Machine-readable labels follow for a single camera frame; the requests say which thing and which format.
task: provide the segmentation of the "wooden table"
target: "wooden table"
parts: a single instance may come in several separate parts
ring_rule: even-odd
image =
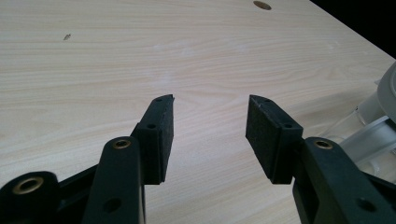
[[[174,144],[165,183],[147,186],[148,223],[299,223],[291,186],[271,185],[245,138],[248,96],[316,135],[394,59],[308,0],[266,3],[1,1],[1,186],[96,164],[173,93]]]

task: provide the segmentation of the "tabletop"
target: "tabletop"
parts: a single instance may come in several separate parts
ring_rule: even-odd
[[[0,185],[93,166],[173,94],[150,224],[300,223],[291,186],[271,185],[245,138],[248,96],[318,135],[394,63],[308,0],[3,0],[0,21]]]

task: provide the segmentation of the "white lid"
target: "white lid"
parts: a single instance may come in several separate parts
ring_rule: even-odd
[[[396,63],[381,78],[376,92],[382,109],[396,123]]]

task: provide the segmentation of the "wood grain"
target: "wood grain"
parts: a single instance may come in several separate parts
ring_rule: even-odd
[[[148,223],[299,223],[245,139],[248,95],[323,132],[394,59],[307,0],[0,2],[0,185],[98,162],[151,99],[173,93],[166,182]]]

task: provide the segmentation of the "screw hole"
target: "screw hole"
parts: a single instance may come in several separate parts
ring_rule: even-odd
[[[325,142],[325,141],[322,141],[322,140],[316,141],[315,145],[317,147],[320,147],[320,148],[323,148],[323,149],[332,149],[332,144],[330,144],[328,142]]]
[[[370,201],[367,201],[365,198],[359,198],[356,200],[356,204],[363,210],[367,212],[375,212],[376,207]]]
[[[130,142],[130,141],[121,139],[121,140],[115,142],[115,143],[113,144],[113,147],[116,148],[116,149],[123,149],[123,148],[128,147],[129,145],[131,145],[131,142]]]
[[[121,207],[121,200],[119,198],[113,198],[105,202],[103,210],[107,213],[113,213]]]
[[[14,194],[27,194],[41,187],[44,179],[40,176],[33,176],[20,181],[12,190]]]
[[[256,7],[259,7],[259,8],[264,9],[264,10],[271,10],[272,9],[270,7],[270,5],[268,5],[268,4],[264,3],[264,2],[261,2],[261,1],[254,1],[253,3],[254,3],[254,5],[256,5]]]

